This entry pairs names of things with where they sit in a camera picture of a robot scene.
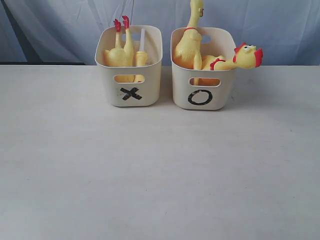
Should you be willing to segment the cream bin marked O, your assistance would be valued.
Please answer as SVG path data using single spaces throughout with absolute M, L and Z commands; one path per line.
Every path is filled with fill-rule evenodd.
M 223 56 L 231 59 L 236 47 L 232 35 L 221 28 L 198 27 L 202 36 L 209 36 L 210 42 L 202 43 L 202 55 Z M 219 110 L 225 106 L 235 79 L 235 69 L 193 70 L 180 67 L 174 62 L 172 69 L 172 94 L 174 103 L 187 110 Z M 193 85 L 194 78 L 219 80 L 216 86 Z

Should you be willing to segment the cream bin marked X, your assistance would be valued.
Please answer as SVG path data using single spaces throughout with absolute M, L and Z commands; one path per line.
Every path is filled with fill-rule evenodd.
M 126 42 L 126 32 L 121 23 L 121 45 Z M 136 66 L 135 55 L 140 48 L 141 29 L 145 28 L 144 50 L 148 54 L 146 66 Z M 105 64 L 104 50 L 115 47 L 115 26 L 103 31 L 95 51 L 95 62 L 100 71 L 105 95 L 116 107 L 142 107 L 154 104 L 160 95 L 163 43 L 161 31 L 151 25 L 130 25 L 134 55 L 132 67 L 110 67 Z M 134 82 L 143 75 L 144 82 Z

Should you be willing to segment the headless yellow rubber chicken body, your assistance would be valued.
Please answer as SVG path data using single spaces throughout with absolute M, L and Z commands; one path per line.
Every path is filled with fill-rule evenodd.
M 105 65 L 108 67 L 132 67 L 134 60 L 134 44 L 130 31 L 130 20 L 127 15 L 123 15 L 125 28 L 125 44 L 122 46 L 122 24 L 119 20 L 113 21 L 115 26 L 114 48 L 103 51 Z

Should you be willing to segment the severed chicken head with tube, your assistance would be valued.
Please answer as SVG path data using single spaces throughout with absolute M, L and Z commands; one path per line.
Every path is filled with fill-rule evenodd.
M 145 41 L 146 41 L 146 29 L 142 28 L 140 32 L 140 43 L 139 51 L 135 54 L 135 64 L 137 67 L 146 66 L 148 60 L 148 54 L 145 51 Z M 137 74 L 134 78 L 135 83 L 142 83 L 145 81 L 145 77 L 142 74 Z

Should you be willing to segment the whole yellow rubber chicken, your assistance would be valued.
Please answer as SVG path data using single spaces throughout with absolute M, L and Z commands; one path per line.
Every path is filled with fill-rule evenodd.
M 205 55 L 202 57 L 201 70 L 203 71 L 228 71 L 236 68 L 253 69 L 261 66 L 263 62 L 263 49 L 255 45 L 243 42 L 240 46 L 234 48 L 234 54 L 231 58 L 223 55 Z

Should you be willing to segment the white backdrop curtain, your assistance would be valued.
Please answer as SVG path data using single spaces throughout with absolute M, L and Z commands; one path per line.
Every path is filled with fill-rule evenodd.
M 161 31 L 168 66 L 171 33 L 188 24 L 190 13 L 188 0 L 3 0 L 0 60 L 93 65 L 101 33 L 126 15 L 132 25 Z M 199 26 L 262 48 L 265 65 L 320 63 L 317 0 L 206 0 Z

